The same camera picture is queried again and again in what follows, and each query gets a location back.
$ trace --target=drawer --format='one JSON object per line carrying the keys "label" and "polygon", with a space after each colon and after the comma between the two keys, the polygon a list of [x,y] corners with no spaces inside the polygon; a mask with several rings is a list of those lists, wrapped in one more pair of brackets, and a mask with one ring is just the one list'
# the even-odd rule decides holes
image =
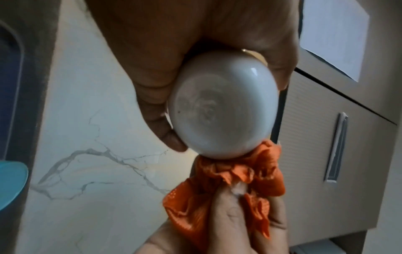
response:
{"label": "drawer", "polygon": [[[341,112],[345,148],[338,181],[328,183]],[[376,226],[396,133],[395,124],[293,73],[278,138],[292,246]]]}
{"label": "drawer", "polygon": [[358,0],[370,15],[359,82],[300,48],[302,71],[321,80],[374,112],[399,122],[402,93],[402,15],[394,1]]}

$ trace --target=paper sheet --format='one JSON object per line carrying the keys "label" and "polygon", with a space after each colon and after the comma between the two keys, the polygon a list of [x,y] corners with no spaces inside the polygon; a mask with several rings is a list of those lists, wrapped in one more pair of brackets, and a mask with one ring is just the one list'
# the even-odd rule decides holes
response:
{"label": "paper sheet", "polygon": [[368,25],[355,0],[304,0],[300,46],[359,81]]}

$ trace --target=marble wall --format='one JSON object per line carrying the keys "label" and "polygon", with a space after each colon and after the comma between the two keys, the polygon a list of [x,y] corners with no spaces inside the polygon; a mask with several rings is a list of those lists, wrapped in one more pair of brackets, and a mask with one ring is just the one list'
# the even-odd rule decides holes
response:
{"label": "marble wall", "polygon": [[133,253],[166,219],[161,201],[195,156],[153,135],[83,0],[62,0],[15,252]]}

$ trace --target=cleaning cloth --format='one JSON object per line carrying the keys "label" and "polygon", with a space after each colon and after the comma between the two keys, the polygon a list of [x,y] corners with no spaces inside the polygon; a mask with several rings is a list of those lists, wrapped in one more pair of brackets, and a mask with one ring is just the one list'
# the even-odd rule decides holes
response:
{"label": "cleaning cloth", "polygon": [[212,197],[222,181],[233,186],[239,181],[248,184],[240,199],[247,230],[259,231],[269,238],[269,202],[267,196],[285,194],[283,175],[278,168],[281,147],[264,140],[248,154],[230,160],[198,156],[195,176],[172,190],[163,206],[173,225],[201,251],[208,246],[208,216]]}

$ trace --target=drawer handle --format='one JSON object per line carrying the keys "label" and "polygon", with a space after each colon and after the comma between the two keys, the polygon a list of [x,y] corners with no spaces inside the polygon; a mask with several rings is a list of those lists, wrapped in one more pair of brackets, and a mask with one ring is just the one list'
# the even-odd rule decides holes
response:
{"label": "drawer handle", "polygon": [[330,159],[328,161],[326,182],[337,182],[340,165],[342,162],[343,150],[345,148],[346,131],[348,129],[348,116],[342,112],[339,114],[338,124],[335,130],[334,142],[332,145]]}

